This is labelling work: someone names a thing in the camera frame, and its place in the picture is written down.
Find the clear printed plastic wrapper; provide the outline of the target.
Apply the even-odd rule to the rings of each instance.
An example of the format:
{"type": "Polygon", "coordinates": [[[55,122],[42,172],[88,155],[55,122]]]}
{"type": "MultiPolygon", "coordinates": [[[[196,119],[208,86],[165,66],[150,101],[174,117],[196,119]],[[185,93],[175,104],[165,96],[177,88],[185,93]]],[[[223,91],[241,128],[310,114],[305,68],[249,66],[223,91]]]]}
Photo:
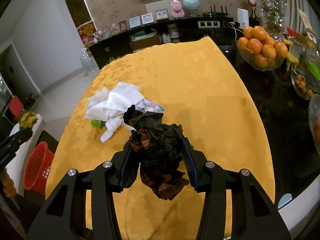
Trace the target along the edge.
{"type": "Polygon", "coordinates": [[[135,109],[142,113],[152,112],[152,113],[164,113],[164,108],[159,105],[157,102],[154,102],[149,99],[142,99],[135,104],[135,109]]]}

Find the red chair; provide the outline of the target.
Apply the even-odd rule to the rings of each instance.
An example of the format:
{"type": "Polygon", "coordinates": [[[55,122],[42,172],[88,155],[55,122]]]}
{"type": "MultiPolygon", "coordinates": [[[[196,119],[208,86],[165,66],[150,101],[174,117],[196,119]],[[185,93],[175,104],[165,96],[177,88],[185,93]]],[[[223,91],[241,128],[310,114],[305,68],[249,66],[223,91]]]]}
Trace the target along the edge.
{"type": "Polygon", "coordinates": [[[9,110],[13,115],[13,120],[17,121],[23,111],[23,103],[16,95],[11,99],[9,103],[9,110]]]}

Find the blue framed picture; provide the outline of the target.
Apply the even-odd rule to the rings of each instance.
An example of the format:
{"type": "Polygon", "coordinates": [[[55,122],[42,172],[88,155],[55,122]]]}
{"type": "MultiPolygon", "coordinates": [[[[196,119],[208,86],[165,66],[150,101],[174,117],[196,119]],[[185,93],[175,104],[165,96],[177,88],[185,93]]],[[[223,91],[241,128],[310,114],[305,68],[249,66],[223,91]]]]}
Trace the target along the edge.
{"type": "Polygon", "coordinates": [[[140,17],[136,16],[129,19],[129,26],[131,29],[141,26],[140,17]]]}

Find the black plastic wrapper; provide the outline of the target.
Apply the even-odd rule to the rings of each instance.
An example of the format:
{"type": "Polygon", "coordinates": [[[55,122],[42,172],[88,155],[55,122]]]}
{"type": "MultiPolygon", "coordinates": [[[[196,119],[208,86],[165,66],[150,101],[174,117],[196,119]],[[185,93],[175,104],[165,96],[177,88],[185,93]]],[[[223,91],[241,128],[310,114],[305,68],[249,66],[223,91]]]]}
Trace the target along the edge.
{"type": "Polygon", "coordinates": [[[133,127],[126,144],[136,153],[142,183],[158,198],[173,200],[189,184],[178,170],[183,160],[183,129],[164,124],[162,118],[163,113],[143,113],[131,105],[124,113],[124,124],[133,127]]]}

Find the glass jar of snacks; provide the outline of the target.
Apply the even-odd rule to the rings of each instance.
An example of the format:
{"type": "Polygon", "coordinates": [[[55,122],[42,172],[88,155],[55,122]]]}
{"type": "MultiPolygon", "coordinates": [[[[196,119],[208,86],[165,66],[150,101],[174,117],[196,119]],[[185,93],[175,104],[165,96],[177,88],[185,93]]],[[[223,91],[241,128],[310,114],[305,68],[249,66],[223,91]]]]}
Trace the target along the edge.
{"type": "Polygon", "coordinates": [[[297,94],[306,100],[319,94],[319,56],[308,50],[302,50],[298,63],[291,68],[292,84],[297,94]]]}

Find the yellow orange peel trash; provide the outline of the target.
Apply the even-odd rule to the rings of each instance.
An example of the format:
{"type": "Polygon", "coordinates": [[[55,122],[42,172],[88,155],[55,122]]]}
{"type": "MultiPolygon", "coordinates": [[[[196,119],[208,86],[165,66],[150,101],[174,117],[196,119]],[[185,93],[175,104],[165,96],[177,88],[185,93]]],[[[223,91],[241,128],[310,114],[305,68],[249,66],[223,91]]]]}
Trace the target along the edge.
{"type": "Polygon", "coordinates": [[[25,112],[20,119],[20,129],[32,128],[37,122],[37,116],[33,112],[25,112]]]}

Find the white framed picture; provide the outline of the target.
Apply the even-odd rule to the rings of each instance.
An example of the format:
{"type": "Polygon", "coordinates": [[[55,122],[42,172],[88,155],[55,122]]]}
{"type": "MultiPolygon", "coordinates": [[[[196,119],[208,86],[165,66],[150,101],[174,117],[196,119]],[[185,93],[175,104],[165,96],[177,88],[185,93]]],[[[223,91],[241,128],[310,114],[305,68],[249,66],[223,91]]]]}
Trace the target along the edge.
{"type": "Polygon", "coordinates": [[[142,25],[150,24],[154,22],[153,14],[148,13],[141,16],[142,25]]]}

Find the glass vase with flowers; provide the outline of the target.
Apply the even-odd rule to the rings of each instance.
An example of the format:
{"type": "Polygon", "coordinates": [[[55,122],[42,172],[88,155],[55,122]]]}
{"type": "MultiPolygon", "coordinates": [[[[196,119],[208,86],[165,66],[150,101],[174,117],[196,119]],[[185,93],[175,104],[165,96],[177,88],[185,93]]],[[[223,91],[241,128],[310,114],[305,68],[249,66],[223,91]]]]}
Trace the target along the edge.
{"type": "Polygon", "coordinates": [[[276,41],[281,41],[285,28],[287,0],[256,0],[260,23],[276,41]]]}

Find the large white tissue paper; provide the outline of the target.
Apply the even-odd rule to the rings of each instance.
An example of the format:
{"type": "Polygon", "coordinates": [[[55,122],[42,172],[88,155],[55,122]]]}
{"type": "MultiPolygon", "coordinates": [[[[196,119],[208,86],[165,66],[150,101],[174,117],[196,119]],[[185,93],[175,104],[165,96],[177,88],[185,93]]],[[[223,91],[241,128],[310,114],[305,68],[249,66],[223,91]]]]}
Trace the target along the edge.
{"type": "Polygon", "coordinates": [[[101,142],[110,139],[123,126],[123,116],[128,108],[144,99],[139,89],[137,85],[118,82],[112,90],[104,87],[87,99],[84,117],[103,121],[106,126],[106,131],[100,137],[101,142]]]}

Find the green plastic wrapper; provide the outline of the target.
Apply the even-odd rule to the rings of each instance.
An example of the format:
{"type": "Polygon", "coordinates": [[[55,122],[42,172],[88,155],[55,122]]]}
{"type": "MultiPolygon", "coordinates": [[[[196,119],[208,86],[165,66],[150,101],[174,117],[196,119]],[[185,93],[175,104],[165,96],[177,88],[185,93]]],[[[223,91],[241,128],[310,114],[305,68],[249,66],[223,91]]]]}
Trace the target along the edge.
{"type": "Polygon", "coordinates": [[[96,127],[98,129],[102,129],[103,126],[105,126],[106,122],[101,120],[91,120],[91,126],[96,127]]]}

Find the glass bowl of oranges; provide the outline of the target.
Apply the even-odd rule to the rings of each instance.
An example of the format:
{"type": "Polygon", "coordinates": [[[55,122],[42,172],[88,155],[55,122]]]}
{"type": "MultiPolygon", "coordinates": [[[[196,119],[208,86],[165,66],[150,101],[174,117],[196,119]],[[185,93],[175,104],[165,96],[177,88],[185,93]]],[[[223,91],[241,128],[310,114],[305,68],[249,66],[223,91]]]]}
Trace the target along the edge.
{"type": "Polygon", "coordinates": [[[282,65],[288,55],[288,46],[276,42],[261,26],[244,26],[243,37],[237,41],[242,58],[259,71],[274,70],[282,65]]]}

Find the red festive wall poster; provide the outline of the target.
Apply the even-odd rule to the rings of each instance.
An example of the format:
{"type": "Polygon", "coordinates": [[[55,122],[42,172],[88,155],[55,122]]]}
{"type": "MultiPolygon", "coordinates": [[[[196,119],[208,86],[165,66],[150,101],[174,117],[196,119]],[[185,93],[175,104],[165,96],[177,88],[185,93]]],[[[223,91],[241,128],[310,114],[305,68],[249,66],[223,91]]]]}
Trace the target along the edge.
{"type": "Polygon", "coordinates": [[[84,45],[87,45],[89,43],[93,42],[92,35],[97,31],[93,21],[88,21],[79,27],[77,27],[77,32],[80,36],[81,41],[84,45]]]}

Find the clear water jug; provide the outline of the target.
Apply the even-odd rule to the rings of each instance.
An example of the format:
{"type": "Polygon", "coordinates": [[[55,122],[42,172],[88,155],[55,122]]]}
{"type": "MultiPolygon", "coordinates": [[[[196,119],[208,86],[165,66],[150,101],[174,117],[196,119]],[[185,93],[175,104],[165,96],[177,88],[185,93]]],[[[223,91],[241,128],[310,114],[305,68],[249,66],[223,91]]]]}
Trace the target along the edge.
{"type": "Polygon", "coordinates": [[[88,53],[86,48],[81,49],[80,62],[86,72],[89,74],[99,71],[99,67],[91,54],[88,53]]]}

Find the black TV cabinet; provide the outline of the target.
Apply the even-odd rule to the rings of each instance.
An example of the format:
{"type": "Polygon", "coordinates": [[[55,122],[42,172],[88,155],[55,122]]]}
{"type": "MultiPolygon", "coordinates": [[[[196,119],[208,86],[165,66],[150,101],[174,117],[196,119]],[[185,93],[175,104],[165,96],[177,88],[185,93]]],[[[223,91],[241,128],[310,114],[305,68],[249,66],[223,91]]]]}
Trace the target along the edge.
{"type": "Polygon", "coordinates": [[[92,53],[99,68],[111,61],[139,50],[165,43],[198,41],[211,38],[228,59],[235,51],[235,41],[242,37],[242,29],[231,17],[189,17],[160,20],[121,32],[92,45],[92,53]]]}

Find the light blue globe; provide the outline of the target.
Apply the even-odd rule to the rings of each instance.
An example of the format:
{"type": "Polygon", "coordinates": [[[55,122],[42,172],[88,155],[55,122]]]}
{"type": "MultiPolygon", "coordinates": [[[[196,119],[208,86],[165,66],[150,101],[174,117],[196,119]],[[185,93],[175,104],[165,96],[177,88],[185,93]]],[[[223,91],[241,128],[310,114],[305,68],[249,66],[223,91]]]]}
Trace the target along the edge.
{"type": "Polygon", "coordinates": [[[190,12],[191,17],[197,17],[199,15],[199,0],[183,0],[183,7],[190,12]]]}

